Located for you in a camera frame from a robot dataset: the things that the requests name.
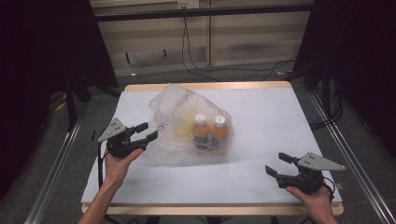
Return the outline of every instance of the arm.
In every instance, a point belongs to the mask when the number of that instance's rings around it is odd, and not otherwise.
[[[304,204],[308,215],[315,221],[315,223],[338,224],[332,214],[329,190],[325,187],[322,186],[318,192],[311,195],[304,194],[294,187],[287,187],[286,190]]]
[[[122,160],[114,158],[111,154],[106,155],[106,179],[93,199],[91,206],[79,221],[79,224],[102,223],[111,200],[117,190],[121,187],[122,182],[128,173],[129,165],[142,152],[142,149],[137,149]]]

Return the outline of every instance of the aluminum rail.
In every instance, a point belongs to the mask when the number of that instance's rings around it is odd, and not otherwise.
[[[323,103],[321,102],[320,98],[315,92],[310,92],[310,96],[321,118],[326,120],[328,116],[325,110],[322,108]],[[384,224],[396,223],[396,219],[390,211],[385,199],[364,171],[363,167],[353,153],[352,148],[347,143],[345,137],[341,134],[337,125],[332,122],[327,125],[327,128],[332,135],[335,144],[338,146],[344,158],[346,159],[352,174],[355,176],[356,180],[361,186],[361,189],[366,194],[367,199],[378,214],[378,217],[381,219],[381,222]]]
[[[328,5],[326,7],[336,7],[339,5]],[[149,19],[165,18],[184,18],[184,17],[202,17],[202,16],[226,16],[242,14],[260,14],[260,13],[279,13],[279,12],[298,12],[311,11],[317,7],[315,4],[298,4],[298,5],[276,5],[263,7],[207,7],[196,9],[177,9],[148,12],[131,12],[131,13],[102,13],[95,14],[94,17],[79,17],[77,20],[94,20],[94,21],[136,21]]]
[[[73,129],[66,135],[64,139],[64,143],[58,153],[58,157],[55,160],[55,163],[52,165],[52,169],[49,172],[49,176],[41,189],[39,195],[35,199],[35,203],[31,208],[29,215],[25,219],[25,224],[36,224],[40,223],[41,218],[44,215],[44,212],[47,208],[48,203],[50,202],[50,198],[52,196],[53,191],[55,190],[56,182],[61,174],[62,168],[64,167],[64,162],[67,159],[67,155],[70,151],[70,148],[73,146],[73,143],[78,134],[79,127],[81,125],[81,120],[84,118],[86,111],[88,108],[88,104],[84,104],[82,106],[82,111],[78,117],[78,120],[73,127]]]

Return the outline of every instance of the black cable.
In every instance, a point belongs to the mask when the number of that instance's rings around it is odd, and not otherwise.
[[[107,152],[104,156],[103,156],[103,158],[102,159],[104,159],[105,158],[105,156],[107,156],[107,154],[108,154],[109,152]]]
[[[332,189],[327,185],[326,183],[323,182],[323,186],[326,187],[329,190],[329,197],[330,197],[330,203],[332,202],[332,199],[334,199],[334,193],[335,193],[335,184],[330,180],[328,177],[324,177],[325,179],[329,180],[332,183]]]
[[[99,188],[103,185],[103,159],[101,153],[102,143],[98,143],[98,181],[99,181]]]
[[[59,95],[53,97],[51,100],[49,100],[49,102],[52,103],[52,102],[58,100],[58,98],[63,96],[63,95],[64,95],[64,91],[62,91]]]
[[[338,88],[336,88],[335,94],[334,94],[334,111],[329,115],[329,118],[321,121],[321,122],[315,122],[316,120],[320,119],[315,119],[314,122],[310,123],[309,126],[311,127],[311,130],[316,130],[322,127],[325,127],[331,123],[336,122],[339,120],[343,113],[344,113],[344,108],[341,102],[341,96]]]
[[[56,96],[55,99],[51,100],[50,103],[54,102],[55,100],[57,100],[59,97],[61,97],[61,96],[63,96],[63,95],[64,95],[64,91],[63,91],[59,96]],[[50,111],[56,109],[58,106],[60,106],[61,104],[65,103],[66,101],[67,101],[67,99],[66,99],[66,97],[64,97],[64,99],[62,99],[58,104],[56,104],[56,105],[53,106],[53,107],[50,107],[50,108],[47,110],[47,112],[50,112]]]
[[[208,77],[208,78],[213,79],[213,80],[215,80],[215,81],[222,82],[221,80],[216,79],[216,78],[214,78],[214,77],[210,77],[210,76],[207,76],[207,75],[204,75],[204,74],[200,74],[200,73],[194,73],[194,72],[192,72],[192,71],[186,66],[186,64],[184,64],[184,39],[185,39],[185,37],[186,37],[186,34],[187,34],[187,40],[188,40],[189,52],[190,52],[189,31],[188,31],[188,29],[187,29],[186,18],[184,18],[184,24],[185,24],[185,25],[184,25],[184,32],[183,32],[183,45],[182,45],[182,48],[181,48],[181,62],[183,63],[184,68],[186,68],[187,71],[189,71],[191,74],[194,74],[194,75],[196,75],[196,76]]]
[[[304,72],[306,72],[308,69],[312,69],[312,67],[315,66],[317,63],[320,63],[320,61],[321,61],[320,58],[321,58],[321,56],[316,58],[314,61],[305,64],[301,68],[298,68],[297,70],[292,71],[286,77],[282,78],[282,80],[290,82],[295,78],[302,77],[304,75]]]
[[[304,224],[304,223],[307,222],[308,220],[312,222],[311,217],[306,217],[303,221],[300,222],[300,224]]]
[[[191,45],[190,45],[189,29],[188,29],[188,26],[187,26],[187,20],[186,20],[186,18],[184,18],[183,46],[182,46],[182,51],[181,51],[181,61],[182,61],[182,63],[183,63],[183,66],[184,66],[190,73],[192,73],[192,74],[194,74],[194,75],[203,76],[203,77],[209,77],[209,78],[214,79],[214,80],[219,81],[219,82],[221,82],[222,80],[219,80],[219,79],[216,79],[216,78],[214,78],[214,77],[210,77],[210,76],[207,76],[207,75],[204,75],[204,74],[194,73],[194,72],[192,72],[189,68],[187,68],[186,64],[184,63],[184,45],[185,45],[185,44],[184,44],[184,39],[185,39],[186,36],[187,36],[188,52],[189,52],[189,57],[190,57],[191,64],[192,64],[192,66],[193,66],[195,69],[197,69],[198,71],[201,71],[201,72],[216,72],[216,71],[251,71],[251,72],[266,72],[266,71],[271,71],[271,73],[270,73],[268,76],[266,76],[265,78],[263,78],[263,79],[260,80],[260,81],[264,81],[265,79],[267,79],[269,76],[272,75],[274,69],[277,69],[277,68],[279,68],[279,67],[282,67],[282,66],[285,65],[286,63],[294,62],[294,59],[296,58],[296,56],[294,56],[294,57],[292,57],[292,58],[290,58],[290,59],[288,59],[288,60],[286,60],[286,61],[278,62],[278,63],[276,63],[275,65],[273,65],[271,68],[266,68],[266,69],[251,69],[251,68],[214,68],[214,69],[202,69],[202,68],[199,68],[199,67],[197,67],[197,66],[195,65],[195,63],[193,62],[192,57],[191,57]]]

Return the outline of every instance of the wooden panel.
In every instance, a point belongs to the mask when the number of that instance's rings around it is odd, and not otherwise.
[[[192,47],[206,46],[206,18],[187,18]],[[181,18],[99,23],[107,51],[133,52],[181,49],[184,20]]]
[[[126,12],[145,12],[145,11],[160,11],[177,9],[175,2],[163,4],[145,4],[145,5],[129,5],[119,7],[94,7],[95,14],[102,13],[126,13]]]
[[[88,204],[82,205],[82,212],[88,209]],[[332,212],[339,216],[344,212],[341,203],[332,203]],[[300,216],[307,215],[300,204],[287,205],[252,205],[252,206],[112,206],[107,210],[109,215],[137,215],[137,216]]]
[[[255,7],[313,3],[314,0],[212,0],[215,7]]]
[[[175,3],[175,0],[90,0],[93,8],[99,7],[123,7],[123,6],[139,6],[147,4],[159,3]]]
[[[214,46],[271,43],[303,38],[309,12],[267,13],[214,17]]]
[[[207,83],[173,83],[188,90],[229,90],[229,89],[260,89],[260,88],[291,88],[287,81],[261,82],[207,82]],[[162,91],[167,84],[129,85],[125,91]]]

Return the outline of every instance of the metal bracket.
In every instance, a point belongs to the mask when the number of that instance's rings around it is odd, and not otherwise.
[[[98,142],[102,143],[107,139],[114,137],[125,131],[126,131],[126,127],[121,123],[121,121],[117,118],[114,118],[113,120],[111,120],[110,124],[107,126],[105,131],[99,137]]]
[[[345,166],[329,161],[313,152],[308,152],[303,156],[298,164],[315,171],[344,171]]]

